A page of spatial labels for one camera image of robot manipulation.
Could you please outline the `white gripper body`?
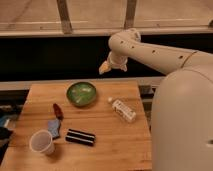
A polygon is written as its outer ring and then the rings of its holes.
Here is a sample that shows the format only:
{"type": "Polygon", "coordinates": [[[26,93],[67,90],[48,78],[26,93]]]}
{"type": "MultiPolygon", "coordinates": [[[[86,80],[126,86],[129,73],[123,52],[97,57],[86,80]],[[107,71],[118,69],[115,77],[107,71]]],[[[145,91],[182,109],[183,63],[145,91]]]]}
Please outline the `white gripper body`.
{"type": "Polygon", "coordinates": [[[108,55],[108,63],[112,69],[121,69],[122,65],[126,65],[128,59],[125,56],[110,52],[108,55]]]}

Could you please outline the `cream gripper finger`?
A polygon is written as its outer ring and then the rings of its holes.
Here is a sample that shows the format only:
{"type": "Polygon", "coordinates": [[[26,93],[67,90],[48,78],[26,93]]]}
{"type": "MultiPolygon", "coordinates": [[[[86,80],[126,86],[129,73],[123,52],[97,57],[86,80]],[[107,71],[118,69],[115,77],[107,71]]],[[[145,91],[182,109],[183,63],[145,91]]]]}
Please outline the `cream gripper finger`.
{"type": "Polygon", "coordinates": [[[108,64],[107,61],[104,61],[101,66],[99,67],[99,74],[102,75],[106,72],[109,72],[110,71],[110,66],[108,64]]]}
{"type": "Polygon", "coordinates": [[[121,70],[124,71],[124,72],[127,72],[127,66],[126,65],[122,65],[121,66],[121,70]]]}

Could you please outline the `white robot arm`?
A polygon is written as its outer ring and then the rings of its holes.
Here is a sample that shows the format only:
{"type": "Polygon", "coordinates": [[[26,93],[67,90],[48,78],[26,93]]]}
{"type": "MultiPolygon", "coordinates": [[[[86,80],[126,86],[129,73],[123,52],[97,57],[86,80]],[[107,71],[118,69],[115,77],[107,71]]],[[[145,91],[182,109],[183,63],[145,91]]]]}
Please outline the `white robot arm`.
{"type": "Polygon", "coordinates": [[[213,171],[213,53],[143,43],[134,28],[108,45],[101,74],[132,58],[165,75],[152,102],[152,171],[213,171]]]}

